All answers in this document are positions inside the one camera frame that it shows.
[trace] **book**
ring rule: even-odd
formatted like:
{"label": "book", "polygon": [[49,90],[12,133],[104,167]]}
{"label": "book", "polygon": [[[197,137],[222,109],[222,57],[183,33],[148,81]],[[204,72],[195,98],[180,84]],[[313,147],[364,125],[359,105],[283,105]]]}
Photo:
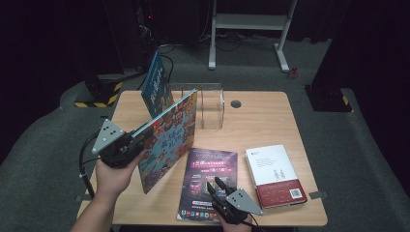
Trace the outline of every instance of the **book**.
{"label": "book", "polygon": [[193,89],[132,137],[144,139],[139,175],[148,193],[166,172],[192,147],[195,133],[197,91]]}
{"label": "book", "polygon": [[223,199],[226,194],[216,183],[219,177],[227,186],[237,186],[238,154],[229,151],[190,148],[177,219],[220,223],[212,208],[207,182]]}
{"label": "book", "polygon": [[153,119],[174,103],[165,67],[158,51],[155,52],[145,76],[141,96]]}
{"label": "book", "polygon": [[283,145],[247,149],[246,157],[262,208],[308,201]]}

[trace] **black tripod base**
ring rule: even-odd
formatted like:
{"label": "black tripod base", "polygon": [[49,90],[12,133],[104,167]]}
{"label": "black tripod base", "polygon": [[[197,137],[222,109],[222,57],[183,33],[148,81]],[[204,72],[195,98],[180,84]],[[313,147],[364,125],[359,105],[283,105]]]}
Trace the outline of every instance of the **black tripod base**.
{"label": "black tripod base", "polygon": [[314,111],[353,112],[349,100],[340,90],[329,91],[311,85],[306,85],[305,90]]}

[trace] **red book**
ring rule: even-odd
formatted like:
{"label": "red book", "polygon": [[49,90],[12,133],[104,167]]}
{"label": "red book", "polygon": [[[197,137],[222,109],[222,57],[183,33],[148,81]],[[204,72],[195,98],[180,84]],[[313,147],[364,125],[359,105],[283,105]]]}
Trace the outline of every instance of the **red book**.
{"label": "red book", "polygon": [[262,208],[308,201],[282,145],[247,149],[247,161]]}

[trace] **metal bracket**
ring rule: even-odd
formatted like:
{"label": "metal bracket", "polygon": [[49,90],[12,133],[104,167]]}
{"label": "metal bracket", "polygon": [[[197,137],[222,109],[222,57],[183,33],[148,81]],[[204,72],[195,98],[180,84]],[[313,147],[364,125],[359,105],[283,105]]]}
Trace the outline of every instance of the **metal bracket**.
{"label": "metal bracket", "polygon": [[256,205],[256,203],[252,200],[252,198],[250,198],[243,188],[239,188],[238,190],[232,192],[229,196],[226,196],[226,201],[237,210],[260,216],[263,215],[260,207]]}
{"label": "metal bracket", "polygon": [[98,153],[100,150],[104,149],[119,137],[124,135],[124,131],[120,129],[118,126],[113,124],[108,119],[102,124],[102,128],[100,129],[99,136],[97,137],[96,143],[93,147],[93,154]]}

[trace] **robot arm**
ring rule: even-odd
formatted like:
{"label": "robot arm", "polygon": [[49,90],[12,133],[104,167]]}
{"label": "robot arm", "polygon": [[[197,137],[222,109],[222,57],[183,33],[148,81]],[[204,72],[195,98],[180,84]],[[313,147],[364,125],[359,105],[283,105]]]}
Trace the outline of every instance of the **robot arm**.
{"label": "robot arm", "polygon": [[220,199],[215,189],[208,182],[207,189],[212,196],[212,207],[227,223],[242,223],[248,217],[248,214],[263,215],[259,206],[242,188],[229,187],[219,177],[215,177],[215,182],[221,189],[225,190],[226,198]]}
{"label": "robot arm", "polygon": [[132,137],[135,130],[124,132],[109,120],[105,120],[93,148],[102,162],[111,168],[126,167],[144,150],[145,138],[153,134],[151,130],[143,136]]}

